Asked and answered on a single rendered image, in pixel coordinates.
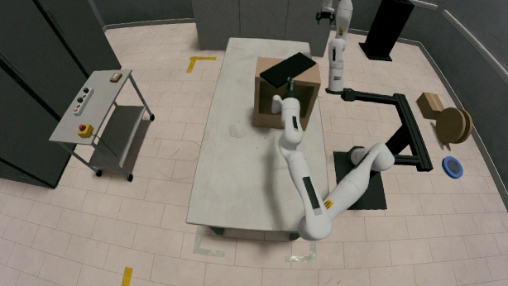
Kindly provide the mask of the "tan open-front wooden cabinet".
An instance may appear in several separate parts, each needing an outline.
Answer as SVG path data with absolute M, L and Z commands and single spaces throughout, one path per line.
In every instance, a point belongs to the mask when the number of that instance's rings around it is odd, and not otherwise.
M 285 83 L 276 89 L 260 76 L 260 73 L 280 63 L 282 60 L 285 59 L 257 57 L 254 91 L 254 126 L 285 129 L 281 124 L 281 111 L 278 111 L 278 114 L 272 113 L 271 107 L 273 97 L 278 95 L 281 98 L 286 93 L 288 84 Z M 321 86 L 319 63 L 293 78 L 293 80 L 295 84 L 298 84 L 295 85 L 295 93 L 300 98 L 300 124 L 302 130 L 305 131 Z

